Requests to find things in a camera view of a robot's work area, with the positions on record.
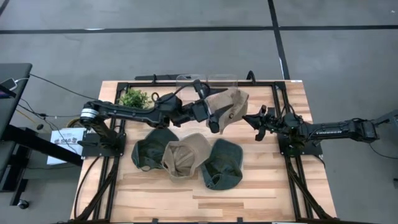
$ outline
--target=gray floor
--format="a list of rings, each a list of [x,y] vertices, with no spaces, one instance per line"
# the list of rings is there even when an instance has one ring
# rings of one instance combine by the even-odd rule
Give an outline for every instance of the gray floor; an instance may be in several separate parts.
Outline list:
[[[398,24],[394,0],[278,0],[275,8],[281,26]],[[10,0],[0,17],[0,29],[251,25],[271,25],[267,1]],[[304,81],[315,122],[370,119],[398,108],[398,30],[281,34],[290,76]],[[33,74],[93,97],[102,80],[153,73],[233,73],[244,78],[253,70],[257,79],[282,78],[272,31],[0,35],[0,43],[1,63],[30,62]],[[33,78],[23,98],[47,114],[78,114],[86,101]],[[18,114],[12,122],[35,126]],[[59,126],[66,122],[54,121]],[[388,128],[381,135],[374,148],[398,157],[398,140]],[[398,189],[392,179],[398,177],[398,161],[349,140],[322,146],[338,216],[396,223]],[[58,171],[49,172],[55,176]],[[67,179],[30,181],[24,194],[32,201],[28,210],[9,207],[11,195],[0,194],[0,223],[67,220],[78,178],[78,171],[69,172]]]

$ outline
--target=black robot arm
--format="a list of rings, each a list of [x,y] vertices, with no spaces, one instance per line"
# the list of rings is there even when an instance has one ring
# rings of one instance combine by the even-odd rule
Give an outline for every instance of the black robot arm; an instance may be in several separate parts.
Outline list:
[[[193,86],[198,93],[199,100],[186,105],[182,105],[180,98],[176,94],[187,86]],[[207,96],[221,93],[226,88],[210,88],[206,83],[195,80],[179,88],[175,93],[169,93],[158,97],[154,101],[154,107],[148,109],[132,108],[123,105],[115,105],[110,102],[100,100],[85,103],[80,115],[80,123],[86,128],[93,128],[100,136],[103,146],[112,147],[117,143],[117,133],[107,127],[104,121],[109,118],[126,119],[147,123],[153,128],[166,128],[170,121],[174,126],[180,127],[181,124],[189,121],[202,122],[209,119],[209,127],[212,133],[217,133],[220,129],[218,120],[220,116],[230,109],[233,105],[225,106],[212,113],[205,100]]]
[[[257,141],[261,141],[266,131],[270,131],[284,134],[295,142],[350,138],[370,143],[379,139],[376,132],[378,125],[387,122],[396,123],[395,117],[398,116],[398,111],[395,110],[374,120],[354,118],[335,123],[310,124],[295,113],[287,113],[277,118],[274,111],[274,108],[269,108],[267,111],[267,107],[263,105],[257,114],[243,116],[246,122],[259,130],[259,134],[256,135]]]

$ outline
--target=green plant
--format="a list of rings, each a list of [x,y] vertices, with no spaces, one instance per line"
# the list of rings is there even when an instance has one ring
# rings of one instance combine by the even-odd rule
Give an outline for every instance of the green plant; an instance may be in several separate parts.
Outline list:
[[[147,108],[151,103],[147,93],[132,88],[119,99],[119,104],[135,108]]]

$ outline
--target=black stand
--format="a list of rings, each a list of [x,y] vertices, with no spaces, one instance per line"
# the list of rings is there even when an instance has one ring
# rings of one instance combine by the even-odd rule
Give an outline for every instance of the black stand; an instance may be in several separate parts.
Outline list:
[[[81,167],[83,165],[83,160],[78,154],[38,137],[36,132],[30,129],[22,130],[21,128],[8,124],[2,136],[2,140],[14,141],[29,149],[39,151],[76,166]]]

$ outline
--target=tan bucket hat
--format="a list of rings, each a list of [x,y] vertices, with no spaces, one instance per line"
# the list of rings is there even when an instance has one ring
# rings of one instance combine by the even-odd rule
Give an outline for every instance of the tan bucket hat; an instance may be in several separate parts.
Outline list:
[[[241,120],[242,116],[246,115],[248,112],[248,99],[249,94],[237,88],[229,88],[222,93],[209,96],[206,99],[210,106],[211,112],[214,112],[224,106],[228,106],[231,103],[233,104],[233,107],[220,117],[220,121],[218,123],[220,126],[220,134],[223,133],[223,130],[225,127],[227,127],[227,125]]]
[[[199,133],[191,134],[181,141],[170,141],[162,158],[162,166],[171,180],[189,179],[211,154],[207,139]]]

